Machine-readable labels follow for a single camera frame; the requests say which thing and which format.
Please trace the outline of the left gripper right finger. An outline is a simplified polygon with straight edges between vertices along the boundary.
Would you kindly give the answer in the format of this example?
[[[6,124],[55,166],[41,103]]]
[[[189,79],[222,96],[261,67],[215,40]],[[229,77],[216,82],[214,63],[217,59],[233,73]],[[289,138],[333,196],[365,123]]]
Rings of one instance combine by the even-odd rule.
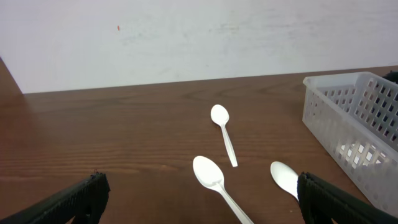
[[[297,194],[306,224],[397,224],[396,217],[309,172],[302,172],[298,176]]]

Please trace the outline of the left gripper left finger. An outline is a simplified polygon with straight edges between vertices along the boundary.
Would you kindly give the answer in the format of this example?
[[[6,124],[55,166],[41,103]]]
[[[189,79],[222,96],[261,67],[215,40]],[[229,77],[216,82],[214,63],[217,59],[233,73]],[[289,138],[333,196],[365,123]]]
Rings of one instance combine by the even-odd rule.
[[[2,224],[87,223],[97,224],[106,209],[110,187],[106,174],[95,172],[20,212]]]

